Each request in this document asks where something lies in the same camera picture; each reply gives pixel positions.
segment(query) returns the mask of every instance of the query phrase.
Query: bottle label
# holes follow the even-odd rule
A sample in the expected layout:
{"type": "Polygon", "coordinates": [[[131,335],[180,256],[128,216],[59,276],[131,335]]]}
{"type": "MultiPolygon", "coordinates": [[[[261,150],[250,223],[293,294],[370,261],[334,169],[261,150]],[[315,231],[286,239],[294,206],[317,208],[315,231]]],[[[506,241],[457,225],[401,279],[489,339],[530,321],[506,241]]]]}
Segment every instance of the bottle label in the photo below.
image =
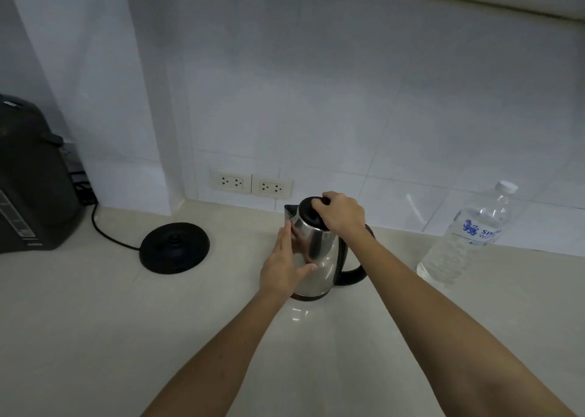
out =
{"type": "Polygon", "coordinates": [[[501,233],[501,229],[492,229],[484,225],[477,224],[473,219],[468,218],[468,214],[462,216],[461,211],[457,213],[448,232],[465,238],[467,242],[473,246],[486,246],[488,243],[493,243],[497,240],[501,233]]]}

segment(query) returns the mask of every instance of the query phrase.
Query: bottle cap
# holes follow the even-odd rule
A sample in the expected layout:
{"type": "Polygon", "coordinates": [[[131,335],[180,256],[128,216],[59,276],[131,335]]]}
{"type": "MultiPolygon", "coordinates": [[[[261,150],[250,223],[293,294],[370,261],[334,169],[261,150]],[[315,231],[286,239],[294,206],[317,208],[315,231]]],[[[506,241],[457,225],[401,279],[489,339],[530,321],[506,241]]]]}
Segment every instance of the bottle cap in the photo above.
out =
{"type": "Polygon", "coordinates": [[[518,190],[518,186],[516,186],[514,183],[510,183],[509,181],[501,180],[498,182],[498,184],[495,185],[495,190],[513,194],[518,190]]]}

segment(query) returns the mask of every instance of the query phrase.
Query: kettle handle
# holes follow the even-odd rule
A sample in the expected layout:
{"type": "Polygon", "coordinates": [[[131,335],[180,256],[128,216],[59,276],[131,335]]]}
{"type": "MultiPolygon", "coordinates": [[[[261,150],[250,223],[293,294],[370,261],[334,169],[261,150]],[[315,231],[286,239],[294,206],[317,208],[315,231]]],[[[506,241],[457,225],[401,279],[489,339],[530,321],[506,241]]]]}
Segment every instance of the kettle handle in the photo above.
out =
{"type": "MultiPolygon", "coordinates": [[[[370,227],[366,224],[367,231],[372,237],[376,238],[370,227]]],[[[345,259],[347,258],[347,244],[345,241],[339,238],[339,260],[338,267],[343,267],[345,259]]],[[[357,267],[353,271],[338,272],[337,278],[335,279],[335,286],[351,286],[359,283],[367,277],[367,273],[361,266],[357,267]]]]}

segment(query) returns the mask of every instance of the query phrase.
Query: electric kettle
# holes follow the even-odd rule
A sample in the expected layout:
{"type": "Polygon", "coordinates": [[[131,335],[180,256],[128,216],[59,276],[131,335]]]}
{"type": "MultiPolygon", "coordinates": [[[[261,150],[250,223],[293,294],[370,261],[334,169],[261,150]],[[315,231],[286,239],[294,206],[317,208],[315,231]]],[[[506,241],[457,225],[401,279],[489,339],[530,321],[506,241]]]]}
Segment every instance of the electric kettle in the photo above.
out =
{"type": "MultiPolygon", "coordinates": [[[[342,272],[347,258],[347,244],[333,232],[320,217],[311,200],[320,199],[328,205],[331,201],[322,197],[309,197],[300,205],[284,206],[286,220],[291,222],[292,251],[296,267],[308,263],[317,265],[297,286],[292,298],[314,301],[323,298],[333,286],[349,286],[365,279],[366,272],[359,266],[353,271],[342,272]]],[[[366,229],[374,236],[368,225],[366,229]]]]}

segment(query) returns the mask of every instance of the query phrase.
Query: white countertop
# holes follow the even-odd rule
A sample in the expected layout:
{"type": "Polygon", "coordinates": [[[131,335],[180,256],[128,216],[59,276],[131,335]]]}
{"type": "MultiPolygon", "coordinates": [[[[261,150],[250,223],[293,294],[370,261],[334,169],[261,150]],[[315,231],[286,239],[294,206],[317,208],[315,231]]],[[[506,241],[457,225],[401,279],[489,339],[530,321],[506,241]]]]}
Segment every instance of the white countertop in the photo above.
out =
{"type": "MultiPolygon", "coordinates": [[[[172,221],[211,250],[178,275],[91,227],[58,250],[0,255],[0,415],[137,416],[246,304],[284,215],[187,201],[173,219],[104,208],[98,223],[139,246],[172,221]]],[[[436,237],[374,228],[410,267],[436,237]]],[[[585,415],[585,258],[494,246],[451,298],[585,415]]],[[[347,266],[353,269],[353,256],[347,266]]],[[[290,299],[260,343],[230,416],[441,416],[368,279],[314,303],[290,299]]]]}

